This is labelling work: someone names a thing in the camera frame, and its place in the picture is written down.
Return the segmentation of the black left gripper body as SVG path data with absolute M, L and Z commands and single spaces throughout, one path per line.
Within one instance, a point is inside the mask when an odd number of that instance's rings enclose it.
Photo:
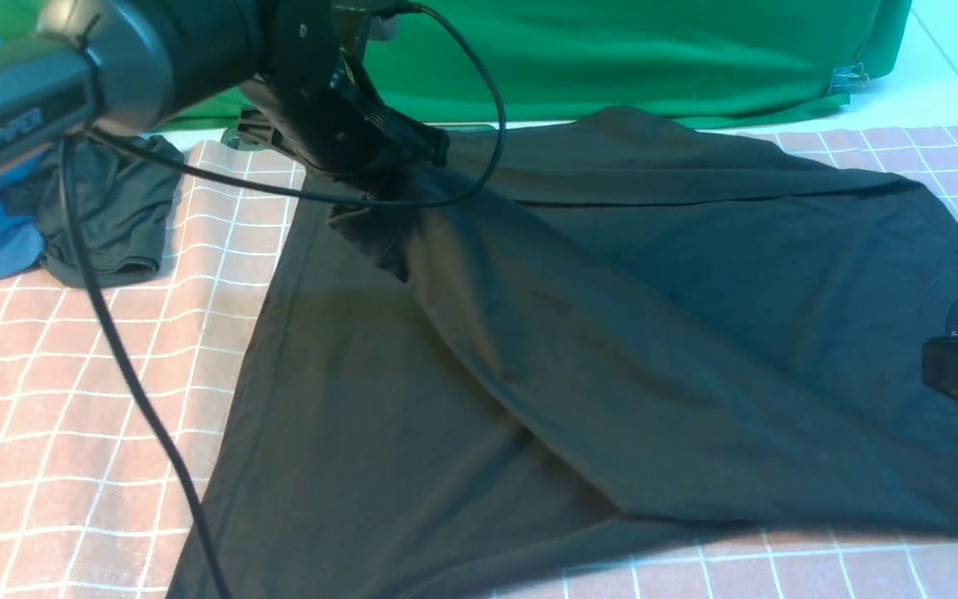
M 379 18 L 403 1 L 259 1 L 264 48 L 240 90 L 251 108 L 237 136 L 334 177 L 366 177 L 411 164 L 445 166 L 446 132 L 380 97 L 363 66 Z

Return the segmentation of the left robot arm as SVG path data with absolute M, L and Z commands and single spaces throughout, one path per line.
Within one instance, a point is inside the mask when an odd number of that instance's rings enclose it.
M 0 44 L 0 174 L 69 134 L 137 136 L 238 87 L 259 143 L 368 189 L 404 166 L 445 166 L 449 140 L 385 105 L 339 15 L 391 1 L 49 1 Z

